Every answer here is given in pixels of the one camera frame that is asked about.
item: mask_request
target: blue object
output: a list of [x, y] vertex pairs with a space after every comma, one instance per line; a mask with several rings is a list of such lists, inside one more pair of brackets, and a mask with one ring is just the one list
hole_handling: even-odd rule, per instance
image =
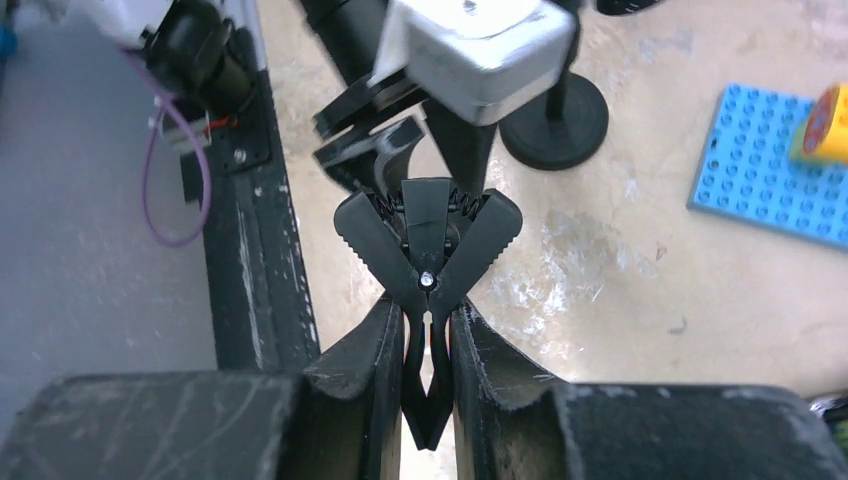
[[8, 27], [0, 25], [0, 60], [5, 60], [18, 49], [18, 37]]
[[789, 161], [814, 103], [728, 85], [687, 207], [848, 250], [848, 171]]

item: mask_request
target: black clamp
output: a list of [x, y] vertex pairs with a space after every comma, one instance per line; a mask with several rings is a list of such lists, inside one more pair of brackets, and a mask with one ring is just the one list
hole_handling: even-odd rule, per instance
[[[448, 319], [521, 231], [521, 211], [497, 190], [473, 198], [450, 179], [423, 178], [403, 180], [397, 195], [352, 195], [334, 223], [408, 318], [401, 407], [418, 449], [435, 450], [454, 401]], [[428, 311], [434, 375], [425, 393], [420, 372]]]

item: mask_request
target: blue board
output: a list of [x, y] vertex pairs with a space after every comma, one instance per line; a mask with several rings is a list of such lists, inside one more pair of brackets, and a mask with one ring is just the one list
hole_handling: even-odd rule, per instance
[[848, 171], [789, 161], [814, 100], [728, 85], [687, 207], [848, 250]]

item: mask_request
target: black stand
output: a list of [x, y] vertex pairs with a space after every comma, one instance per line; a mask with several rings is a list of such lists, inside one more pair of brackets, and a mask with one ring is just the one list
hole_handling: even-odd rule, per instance
[[600, 90], [569, 71], [580, 44], [576, 6], [565, 10], [577, 18], [577, 30], [559, 80], [546, 93], [501, 120], [501, 139], [519, 162], [538, 170], [565, 170], [588, 160], [604, 142], [609, 109]]

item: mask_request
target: worn table surface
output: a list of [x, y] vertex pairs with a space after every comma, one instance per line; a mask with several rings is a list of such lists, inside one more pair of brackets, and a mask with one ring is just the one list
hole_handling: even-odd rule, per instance
[[[345, 195], [310, 157], [310, 117], [341, 83], [293, 1], [258, 3], [327, 348], [381, 290], [335, 235]], [[839, 0], [586, 11], [575, 71], [604, 92], [609, 137], [563, 173], [524, 168], [496, 146], [488, 184], [519, 204], [525, 224], [472, 294], [483, 314], [568, 380], [750, 382], [803, 395], [848, 386], [848, 256], [685, 208], [723, 87], [817, 96], [848, 79], [846, 18]], [[429, 139], [413, 170], [445, 173]], [[450, 435], [435, 454], [405, 440], [402, 478], [452, 478]]]

